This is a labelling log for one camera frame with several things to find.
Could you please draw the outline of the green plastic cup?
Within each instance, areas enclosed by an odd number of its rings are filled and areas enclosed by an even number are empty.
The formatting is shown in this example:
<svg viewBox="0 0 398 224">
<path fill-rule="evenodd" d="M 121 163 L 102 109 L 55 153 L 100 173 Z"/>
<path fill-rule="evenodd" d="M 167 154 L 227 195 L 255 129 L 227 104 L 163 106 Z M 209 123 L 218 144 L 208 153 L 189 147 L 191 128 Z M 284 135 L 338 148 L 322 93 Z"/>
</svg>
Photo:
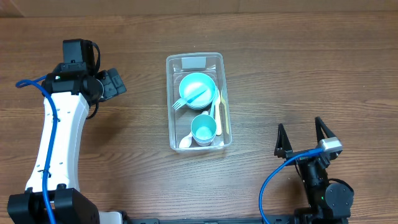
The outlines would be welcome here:
<svg viewBox="0 0 398 224">
<path fill-rule="evenodd" d="M 191 123 L 191 132 L 194 139 L 213 139 L 216 136 L 216 121 L 210 115 L 199 114 Z"/>
</svg>

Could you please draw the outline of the yellow plastic fork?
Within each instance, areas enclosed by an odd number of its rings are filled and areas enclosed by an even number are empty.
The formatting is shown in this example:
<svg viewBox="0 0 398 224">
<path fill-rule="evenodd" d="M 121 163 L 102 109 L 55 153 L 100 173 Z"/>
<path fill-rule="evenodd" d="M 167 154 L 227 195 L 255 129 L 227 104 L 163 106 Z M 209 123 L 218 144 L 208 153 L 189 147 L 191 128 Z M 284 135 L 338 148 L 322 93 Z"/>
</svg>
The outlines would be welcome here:
<svg viewBox="0 0 398 224">
<path fill-rule="evenodd" d="M 215 101 L 215 121 L 216 121 L 216 135 L 217 136 L 220 136 L 222 134 L 220 103 L 221 103 L 221 93 L 219 91 L 218 97 Z"/>
</svg>

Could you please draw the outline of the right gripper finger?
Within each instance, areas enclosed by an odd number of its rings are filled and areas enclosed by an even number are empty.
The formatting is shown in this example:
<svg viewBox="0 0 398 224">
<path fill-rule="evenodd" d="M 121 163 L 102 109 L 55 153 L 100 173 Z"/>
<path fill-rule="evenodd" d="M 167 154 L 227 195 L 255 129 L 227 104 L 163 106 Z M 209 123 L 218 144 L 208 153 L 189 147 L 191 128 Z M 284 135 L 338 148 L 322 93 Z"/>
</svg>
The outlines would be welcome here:
<svg viewBox="0 0 398 224">
<path fill-rule="evenodd" d="M 318 144 L 321 144 L 322 140 L 325 141 L 337 140 L 336 135 L 328 128 L 328 126 L 323 122 L 323 120 L 319 116 L 315 118 L 315 129 L 316 129 Z"/>
<path fill-rule="evenodd" d="M 284 129 L 284 125 L 280 123 L 278 125 L 277 142 L 275 145 L 274 155 L 278 158 L 289 158 L 292 153 L 293 149 Z"/>
</svg>

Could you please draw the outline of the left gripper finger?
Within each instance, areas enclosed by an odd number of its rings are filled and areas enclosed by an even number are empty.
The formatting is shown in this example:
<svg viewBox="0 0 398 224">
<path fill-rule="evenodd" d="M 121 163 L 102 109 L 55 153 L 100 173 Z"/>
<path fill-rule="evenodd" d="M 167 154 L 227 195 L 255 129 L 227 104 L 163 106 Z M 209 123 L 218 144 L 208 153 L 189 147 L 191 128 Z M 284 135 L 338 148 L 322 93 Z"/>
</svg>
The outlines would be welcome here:
<svg viewBox="0 0 398 224">
<path fill-rule="evenodd" d="M 113 82 L 113 75 L 109 70 L 99 72 L 98 80 L 103 85 L 103 95 L 101 100 L 109 100 L 118 94 L 117 88 Z"/>
<path fill-rule="evenodd" d="M 113 88 L 111 90 L 112 95 L 120 95 L 127 91 L 121 76 L 115 68 L 109 69 L 108 75 L 111 79 L 111 83 L 113 84 Z"/>
</svg>

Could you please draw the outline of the blue plastic cup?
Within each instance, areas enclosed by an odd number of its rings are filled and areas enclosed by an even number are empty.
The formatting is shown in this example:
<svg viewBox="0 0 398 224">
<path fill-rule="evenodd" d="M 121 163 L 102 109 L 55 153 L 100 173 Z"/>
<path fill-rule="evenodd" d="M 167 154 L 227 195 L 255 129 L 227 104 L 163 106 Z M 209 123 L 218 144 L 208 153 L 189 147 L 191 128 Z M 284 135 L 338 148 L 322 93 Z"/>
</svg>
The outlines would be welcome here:
<svg viewBox="0 0 398 224">
<path fill-rule="evenodd" d="M 195 142 L 199 146 L 209 146 L 213 142 L 213 139 L 206 139 L 204 141 L 202 141 L 201 139 L 195 139 Z"/>
</svg>

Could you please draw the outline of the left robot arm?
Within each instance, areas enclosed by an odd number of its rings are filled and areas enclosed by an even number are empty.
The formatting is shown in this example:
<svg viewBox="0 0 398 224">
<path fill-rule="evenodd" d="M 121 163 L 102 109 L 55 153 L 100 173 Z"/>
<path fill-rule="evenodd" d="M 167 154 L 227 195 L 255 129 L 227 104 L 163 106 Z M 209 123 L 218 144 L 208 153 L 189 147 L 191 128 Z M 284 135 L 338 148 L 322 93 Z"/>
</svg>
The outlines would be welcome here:
<svg viewBox="0 0 398 224">
<path fill-rule="evenodd" d="M 115 68 L 88 69 L 61 63 L 46 76 L 21 80 L 16 87 L 37 87 L 44 96 L 44 127 L 35 167 L 22 194 L 9 197 L 14 223 L 128 223 L 125 212 L 101 212 L 81 192 L 78 160 L 91 106 L 114 98 L 126 87 Z"/>
</svg>

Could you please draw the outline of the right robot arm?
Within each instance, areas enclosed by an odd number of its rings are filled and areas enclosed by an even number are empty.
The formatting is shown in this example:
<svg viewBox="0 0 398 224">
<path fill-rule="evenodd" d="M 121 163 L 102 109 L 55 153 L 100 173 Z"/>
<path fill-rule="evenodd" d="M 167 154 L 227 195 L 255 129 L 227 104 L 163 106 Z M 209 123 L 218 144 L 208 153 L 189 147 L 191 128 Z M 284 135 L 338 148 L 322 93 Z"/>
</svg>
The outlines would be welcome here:
<svg viewBox="0 0 398 224">
<path fill-rule="evenodd" d="M 283 124 L 279 124 L 274 155 L 289 160 L 296 168 L 308 200 L 308 207 L 295 209 L 292 215 L 272 215 L 271 223 L 348 223 L 354 190 L 343 180 L 329 178 L 326 169 L 338 158 L 343 145 L 321 118 L 315 118 L 317 148 L 322 151 L 311 156 L 308 149 L 292 149 Z"/>
</svg>

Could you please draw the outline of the light blue bowl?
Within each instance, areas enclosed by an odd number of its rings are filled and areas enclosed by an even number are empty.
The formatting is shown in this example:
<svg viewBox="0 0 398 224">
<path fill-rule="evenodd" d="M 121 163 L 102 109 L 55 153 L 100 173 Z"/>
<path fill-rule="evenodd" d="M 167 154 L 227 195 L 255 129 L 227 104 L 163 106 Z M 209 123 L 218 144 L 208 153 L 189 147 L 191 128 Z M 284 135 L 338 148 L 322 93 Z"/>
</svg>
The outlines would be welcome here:
<svg viewBox="0 0 398 224">
<path fill-rule="evenodd" d="M 184 98 L 200 87 L 206 87 L 206 91 L 187 103 L 191 109 L 200 110 L 210 105 L 216 93 L 216 84 L 209 75 L 200 72 L 190 73 L 179 84 L 179 94 Z"/>
</svg>

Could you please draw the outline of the white fork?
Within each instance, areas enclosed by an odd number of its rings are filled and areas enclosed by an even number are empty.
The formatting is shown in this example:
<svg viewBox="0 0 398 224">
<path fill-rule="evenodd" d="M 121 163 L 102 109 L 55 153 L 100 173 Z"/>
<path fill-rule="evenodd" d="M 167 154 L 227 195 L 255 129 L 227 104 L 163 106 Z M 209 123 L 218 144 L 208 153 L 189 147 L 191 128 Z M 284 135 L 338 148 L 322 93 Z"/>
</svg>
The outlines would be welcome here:
<svg viewBox="0 0 398 224">
<path fill-rule="evenodd" d="M 201 95 L 202 93 L 206 92 L 206 88 L 202 88 L 202 89 L 197 89 L 193 92 L 191 92 L 188 96 L 183 97 L 178 99 L 173 105 L 172 108 L 174 110 L 178 110 L 179 108 L 181 108 L 182 106 L 186 105 L 190 100 L 194 99 L 195 97 L 198 97 L 199 95 Z"/>
<path fill-rule="evenodd" d="M 209 115 L 214 119 L 215 118 L 215 104 L 216 104 L 216 101 L 217 101 L 217 99 L 218 99 L 218 97 L 219 97 L 219 89 L 218 89 L 218 87 L 216 86 L 215 87 L 215 95 L 214 95 L 214 98 L 213 98 L 213 101 L 212 101 L 212 103 L 211 103 L 211 108 L 210 108 L 210 112 L 209 112 Z"/>
</svg>

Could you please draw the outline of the white plastic spoon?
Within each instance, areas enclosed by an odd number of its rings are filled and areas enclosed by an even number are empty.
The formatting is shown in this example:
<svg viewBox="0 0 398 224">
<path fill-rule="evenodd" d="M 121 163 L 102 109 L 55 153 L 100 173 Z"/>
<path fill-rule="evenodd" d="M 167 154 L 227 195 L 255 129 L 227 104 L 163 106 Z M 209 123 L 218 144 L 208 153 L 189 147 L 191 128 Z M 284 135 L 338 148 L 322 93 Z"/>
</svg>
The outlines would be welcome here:
<svg viewBox="0 0 398 224">
<path fill-rule="evenodd" d="M 208 115 L 208 111 L 203 111 L 201 114 L 205 114 Z M 182 138 L 182 140 L 180 141 L 178 148 L 188 148 L 191 146 L 192 144 L 192 132 L 190 132 L 187 136 L 185 136 L 184 138 Z"/>
</svg>

